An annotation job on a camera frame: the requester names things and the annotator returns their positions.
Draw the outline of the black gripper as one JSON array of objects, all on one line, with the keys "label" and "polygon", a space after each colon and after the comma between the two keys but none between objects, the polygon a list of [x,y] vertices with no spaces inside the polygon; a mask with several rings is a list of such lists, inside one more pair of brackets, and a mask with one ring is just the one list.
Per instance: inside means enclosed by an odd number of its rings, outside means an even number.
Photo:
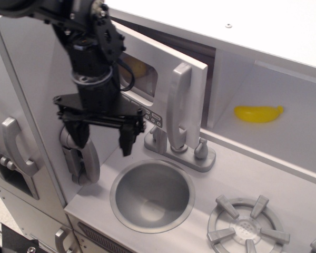
[{"label": "black gripper", "polygon": [[122,95],[119,79],[96,84],[79,84],[77,93],[58,95],[58,117],[79,148],[84,148],[90,136],[89,125],[120,130],[119,144],[123,155],[129,156],[135,133],[145,130],[144,112]]}]

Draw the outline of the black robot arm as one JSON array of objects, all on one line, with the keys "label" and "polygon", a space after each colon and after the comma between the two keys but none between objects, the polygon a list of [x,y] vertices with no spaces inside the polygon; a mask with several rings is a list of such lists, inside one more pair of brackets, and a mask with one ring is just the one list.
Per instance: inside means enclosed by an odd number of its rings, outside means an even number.
[{"label": "black robot arm", "polygon": [[120,58],[125,38],[112,24],[108,6],[103,1],[0,1],[0,15],[52,25],[69,56],[78,90],[53,100],[74,143],[86,146],[90,125],[116,128],[123,154],[130,155],[136,137],[145,130],[144,113],[122,95],[133,88],[135,77],[121,87],[119,68],[131,69]]}]

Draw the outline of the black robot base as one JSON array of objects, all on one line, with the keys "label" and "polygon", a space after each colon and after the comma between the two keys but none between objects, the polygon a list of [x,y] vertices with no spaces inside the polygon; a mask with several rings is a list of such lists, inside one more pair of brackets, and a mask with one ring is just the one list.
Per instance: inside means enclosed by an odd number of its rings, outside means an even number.
[{"label": "black robot base", "polygon": [[28,240],[0,223],[0,252],[44,252],[38,241]]}]

